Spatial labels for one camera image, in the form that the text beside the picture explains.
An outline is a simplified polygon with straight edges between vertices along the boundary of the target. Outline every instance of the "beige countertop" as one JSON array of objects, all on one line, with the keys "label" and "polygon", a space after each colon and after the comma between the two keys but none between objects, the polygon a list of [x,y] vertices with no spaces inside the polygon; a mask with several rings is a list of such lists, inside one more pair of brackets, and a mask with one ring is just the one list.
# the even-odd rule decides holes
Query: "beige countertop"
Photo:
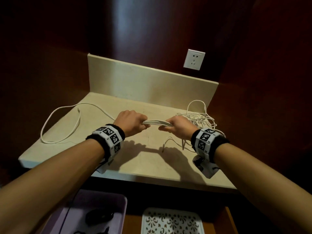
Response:
[{"label": "beige countertop", "polygon": [[[81,102],[96,104],[115,118],[124,110],[146,114],[149,120],[166,120],[178,112],[185,112],[181,109],[97,93],[89,93]],[[77,107],[81,111],[81,120],[76,131],[57,144],[44,144],[38,139],[19,157],[24,167],[35,167],[75,143],[84,141],[97,128],[113,122],[98,108],[86,104],[79,105],[44,134],[45,140],[59,140],[72,130],[78,118]],[[165,151],[162,153],[163,142],[168,136],[174,137],[172,134],[159,131],[158,126],[152,125],[142,133],[126,138],[123,149],[115,157],[109,170],[104,174],[94,172],[92,176],[216,192],[237,192],[221,170],[211,179],[205,178],[193,165],[192,159],[196,154],[182,150],[173,141],[166,143]],[[174,138],[177,142],[181,142],[180,139]]]}]

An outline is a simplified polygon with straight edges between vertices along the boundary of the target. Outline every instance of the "purple tray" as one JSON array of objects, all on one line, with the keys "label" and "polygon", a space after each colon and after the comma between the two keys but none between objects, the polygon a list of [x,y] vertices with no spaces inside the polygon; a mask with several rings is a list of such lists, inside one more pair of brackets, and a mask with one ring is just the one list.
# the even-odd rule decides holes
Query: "purple tray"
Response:
[{"label": "purple tray", "polygon": [[[67,204],[57,209],[51,215],[41,234],[59,233],[71,200],[72,197]],[[111,207],[115,210],[113,219],[105,223],[88,227],[85,223],[85,215],[93,209],[105,207]],[[109,234],[121,234],[126,208],[127,198],[123,195],[80,190],[68,212],[61,234],[73,234],[75,231],[96,234],[104,232],[107,227],[110,227]]]}]

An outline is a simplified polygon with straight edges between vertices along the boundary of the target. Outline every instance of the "wall outlet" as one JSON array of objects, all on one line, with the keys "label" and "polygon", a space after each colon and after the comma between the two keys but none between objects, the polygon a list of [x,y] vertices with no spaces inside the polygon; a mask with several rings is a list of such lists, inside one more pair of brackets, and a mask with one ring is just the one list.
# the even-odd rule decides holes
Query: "wall outlet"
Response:
[{"label": "wall outlet", "polygon": [[183,67],[199,70],[202,61],[204,60],[204,56],[205,56],[204,52],[189,49]]}]

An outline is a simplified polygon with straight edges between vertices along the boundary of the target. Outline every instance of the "fist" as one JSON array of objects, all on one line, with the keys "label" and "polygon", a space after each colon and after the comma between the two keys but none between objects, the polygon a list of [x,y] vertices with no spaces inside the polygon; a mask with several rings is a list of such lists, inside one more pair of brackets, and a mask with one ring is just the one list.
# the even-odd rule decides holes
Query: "fist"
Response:
[{"label": "fist", "polygon": [[124,131],[125,136],[129,137],[150,127],[150,125],[142,125],[146,120],[147,116],[137,113],[134,110],[126,110],[119,113],[113,124],[119,126]]},{"label": "fist", "polygon": [[173,126],[160,126],[158,130],[170,132],[180,139],[191,140],[193,133],[198,130],[197,126],[183,116],[174,116],[166,121]]}]

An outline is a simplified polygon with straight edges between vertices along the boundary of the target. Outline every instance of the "dark wooden wall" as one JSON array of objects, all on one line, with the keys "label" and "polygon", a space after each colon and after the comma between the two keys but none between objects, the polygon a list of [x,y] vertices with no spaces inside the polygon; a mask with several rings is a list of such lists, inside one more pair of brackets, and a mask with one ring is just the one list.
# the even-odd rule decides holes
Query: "dark wooden wall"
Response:
[{"label": "dark wooden wall", "polygon": [[[90,53],[218,81],[255,0],[89,0]],[[206,53],[183,68],[188,49]]]},{"label": "dark wooden wall", "polygon": [[0,183],[52,110],[88,93],[87,15],[86,0],[2,0]]},{"label": "dark wooden wall", "polygon": [[312,142],[311,10],[257,0],[208,108],[234,145],[280,171]]}]

